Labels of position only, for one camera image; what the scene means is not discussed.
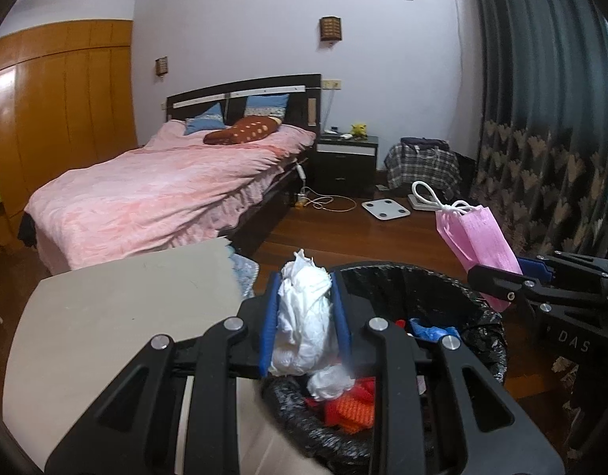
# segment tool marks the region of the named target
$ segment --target curtain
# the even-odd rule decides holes
[[[472,198],[517,253],[590,255],[608,226],[608,25],[591,0],[479,0]]]

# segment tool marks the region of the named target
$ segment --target nightstand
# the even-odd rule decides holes
[[[322,135],[311,156],[312,188],[320,194],[372,198],[379,138],[341,139]]]

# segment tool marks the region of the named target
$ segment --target black garbage bag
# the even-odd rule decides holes
[[[335,268],[348,293],[368,299],[375,313],[391,321],[418,318],[425,327],[455,327],[464,344],[503,384],[506,339],[501,316],[456,279],[411,264],[357,263]],[[308,408],[302,377],[269,377],[262,398],[290,440],[309,457],[339,475],[365,474],[371,431],[349,435],[327,427]],[[423,412],[425,453],[433,453],[428,412]]]

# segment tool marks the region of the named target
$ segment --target plaid cloth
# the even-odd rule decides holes
[[[440,148],[422,150],[398,143],[385,157],[385,167],[390,189],[421,180],[442,192],[445,200],[453,200],[460,193],[462,179],[454,152],[445,152]]]

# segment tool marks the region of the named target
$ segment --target red brown cushion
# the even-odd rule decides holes
[[[235,122],[231,128],[208,133],[205,144],[242,144],[259,141],[272,134],[279,127],[276,120],[268,116],[247,116]]]

